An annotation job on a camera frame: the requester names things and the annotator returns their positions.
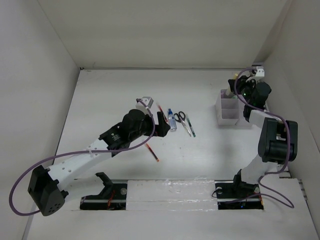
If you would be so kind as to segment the yellow highlighter marker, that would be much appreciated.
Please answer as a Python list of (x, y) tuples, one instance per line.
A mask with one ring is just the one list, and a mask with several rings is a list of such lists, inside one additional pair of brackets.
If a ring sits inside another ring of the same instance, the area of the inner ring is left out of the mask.
[(235, 89), (234, 89), (234, 84), (236, 81), (236, 78), (238, 77), (238, 74), (236, 73), (233, 78), (230, 78), (227, 80), (228, 87), (225, 90), (224, 96), (228, 99), (234, 98), (236, 96), (235, 94)]

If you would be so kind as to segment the orange red pen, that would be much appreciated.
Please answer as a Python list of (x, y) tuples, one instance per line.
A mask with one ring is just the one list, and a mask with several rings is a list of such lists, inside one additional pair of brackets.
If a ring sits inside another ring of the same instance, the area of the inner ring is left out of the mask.
[(155, 154), (155, 152), (153, 151), (153, 149), (151, 148), (151, 146), (150, 146), (148, 143), (145, 143), (144, 145), (145, 145), (145, 147), (149, 150), (149, 152), (152, 154), (152, 156), (155, 158), (155, 160), (156, 160), (157, 162), (159, 162), (160, 159), (159, 159), (158, 156)]

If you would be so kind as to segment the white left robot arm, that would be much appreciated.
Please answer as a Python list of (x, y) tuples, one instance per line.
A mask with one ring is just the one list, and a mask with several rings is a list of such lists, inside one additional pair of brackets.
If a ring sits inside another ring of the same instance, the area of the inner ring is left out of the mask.
[(165, 137), (170, 126), (161, 112), (157, 112), (157, 119), (158, 123), (155, 123), (147, 110), (132, 109), (87, 149), (47, 168), (42, 165), (35, 167), (27, 190), (40, 213), (50, 216), (78, 192), (86, 190), (87, 186), (79, 183), (78, 176), (120, 152), (128, 151), (133, 141), (143, 136)]

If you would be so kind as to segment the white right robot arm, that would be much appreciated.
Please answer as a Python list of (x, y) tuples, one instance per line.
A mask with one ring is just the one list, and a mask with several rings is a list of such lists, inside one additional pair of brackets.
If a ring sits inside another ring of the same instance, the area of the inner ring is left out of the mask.
[(267, 110), (267, 99), (272, 92), (264, 81), (264, 72), (251, 71), (228, 80), (216, 103), (218, 123), (223, 126), (256, 126), (260, 128), (256, 157), (234, 175), (232, 183), (223, 191), (237, 197), (257, 193), (262, 178), (274, 175), (276, 166), (287, 166), (298, 152), (298, 124), (284, 120)]

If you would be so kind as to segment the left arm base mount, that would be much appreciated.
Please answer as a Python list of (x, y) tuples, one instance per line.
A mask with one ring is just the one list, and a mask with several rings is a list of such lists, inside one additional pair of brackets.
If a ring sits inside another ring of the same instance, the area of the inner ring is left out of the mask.
[(128, 181), (111, 180), (104, 172), (95, 174), (103, 183), (97, 194), (83, 196), (79, 209), (83, 211), (124, 211), (127, 204)]

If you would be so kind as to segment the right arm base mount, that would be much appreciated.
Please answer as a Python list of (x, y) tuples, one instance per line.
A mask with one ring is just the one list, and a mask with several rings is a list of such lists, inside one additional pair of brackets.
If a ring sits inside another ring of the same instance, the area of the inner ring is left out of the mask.
[(247, 184), (241, 181), (239, 174), (233, 180), (215, 180), (215, 190), (211, 194), (217, 199), (218, 210), (263, 210), (258, 184)]

